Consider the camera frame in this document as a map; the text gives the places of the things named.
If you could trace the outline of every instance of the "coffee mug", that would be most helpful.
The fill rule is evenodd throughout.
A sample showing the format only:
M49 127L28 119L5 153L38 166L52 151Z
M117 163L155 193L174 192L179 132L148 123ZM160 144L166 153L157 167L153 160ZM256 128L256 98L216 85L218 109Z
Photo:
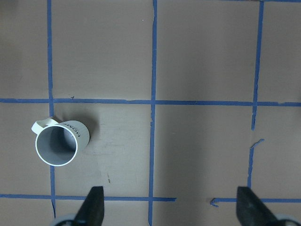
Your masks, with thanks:
M89 143L87 127L79 121L58 123L52 118L36 121L32 131L37 134L36 151L39 157L51 166L70 163L77 152Z

